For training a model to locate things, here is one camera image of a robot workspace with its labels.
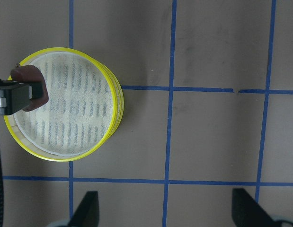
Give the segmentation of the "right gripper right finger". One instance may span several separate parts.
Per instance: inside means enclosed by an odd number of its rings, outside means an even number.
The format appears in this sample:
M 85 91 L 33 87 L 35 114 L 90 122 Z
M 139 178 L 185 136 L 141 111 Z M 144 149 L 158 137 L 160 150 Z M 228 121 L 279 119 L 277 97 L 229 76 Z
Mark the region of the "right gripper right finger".
M 243 188 L 232 189 L 232 220 L 237 227 L 278 227 Z

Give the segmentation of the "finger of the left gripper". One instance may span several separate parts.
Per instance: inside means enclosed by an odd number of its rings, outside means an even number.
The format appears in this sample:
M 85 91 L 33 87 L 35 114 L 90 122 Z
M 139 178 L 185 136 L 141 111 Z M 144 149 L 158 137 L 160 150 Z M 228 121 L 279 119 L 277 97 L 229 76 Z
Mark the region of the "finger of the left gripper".
M 8 115 L 12 115 L 29 105 L 31 87 L 13 80 L 3 80 L 7 84 Z

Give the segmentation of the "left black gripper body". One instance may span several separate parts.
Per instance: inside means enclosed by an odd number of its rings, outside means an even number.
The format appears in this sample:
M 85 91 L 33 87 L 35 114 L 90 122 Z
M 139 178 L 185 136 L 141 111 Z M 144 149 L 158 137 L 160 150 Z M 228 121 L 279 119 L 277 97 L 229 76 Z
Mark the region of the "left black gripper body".
M 8 115 L 7 84 L 0 79 L 0 115 Z

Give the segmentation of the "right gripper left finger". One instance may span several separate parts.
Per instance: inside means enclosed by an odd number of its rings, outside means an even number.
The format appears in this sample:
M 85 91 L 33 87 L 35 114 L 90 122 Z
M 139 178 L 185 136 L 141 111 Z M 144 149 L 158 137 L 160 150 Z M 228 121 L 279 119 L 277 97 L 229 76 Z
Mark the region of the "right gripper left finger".
M 86 192 L 67 227 L 98 227 L 99 200 L 97 191 Z

